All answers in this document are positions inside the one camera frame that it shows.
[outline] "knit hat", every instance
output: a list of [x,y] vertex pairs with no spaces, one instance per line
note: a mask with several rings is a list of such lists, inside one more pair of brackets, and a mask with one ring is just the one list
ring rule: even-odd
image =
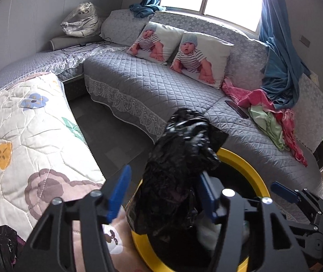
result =
[[193,43],[194,46],[197,47],[198,46],[197,36],[195,34],[188,34],[188,33],[184,34],[180,44],[183,45],[185,43]]
[[144,28],[143,32],[148,30],[156,32],[156,27],[157,27],[156,24],[148,23],[148,25]]

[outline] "wall outlet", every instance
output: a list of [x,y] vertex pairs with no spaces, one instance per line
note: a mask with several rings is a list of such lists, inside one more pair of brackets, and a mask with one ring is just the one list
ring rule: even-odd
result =
[[310,41],[306,39],[303,35],[300,37],[300,42],[303,43],[307,48],[310,47]]

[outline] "floor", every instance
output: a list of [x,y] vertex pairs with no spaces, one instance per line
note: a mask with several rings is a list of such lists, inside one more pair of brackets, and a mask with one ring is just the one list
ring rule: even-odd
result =
[[69,102],[72,113],[104,177],[132,169],[132,181],[123,201],[126,206],[141,181],[153,141],[139,128],[114,117],[111,110],[93,102],[89,95]]

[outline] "towel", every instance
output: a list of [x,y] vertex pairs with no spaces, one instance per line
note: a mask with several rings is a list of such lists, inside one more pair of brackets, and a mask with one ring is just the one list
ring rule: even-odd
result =
[[263,111],[262,105],[251,106],[248,111],[261,131],[270,137],[278,150],[283,151],[287,146],[283,138],[282,127],[276,121],[273,113]]

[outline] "striped shirt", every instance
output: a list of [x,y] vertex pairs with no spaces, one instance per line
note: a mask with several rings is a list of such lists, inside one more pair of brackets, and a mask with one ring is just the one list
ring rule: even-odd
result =
[[194,51],[187,55],[182,51],[179,51],[175,59],[180,60],[181,64],[189,72],[196,72],[198,67],[201,65],[202,60],[206,59],[206,56],[204,56],[201,51],[194,49]]
[[140,36],[139,39],[137,39],[137,43],[140,45],[140,48],[143,51],[150,51],[151,47],[155,45],[156,42],[160,41],[157,34],[152,34],[150,37],[144,39],[143,36]]

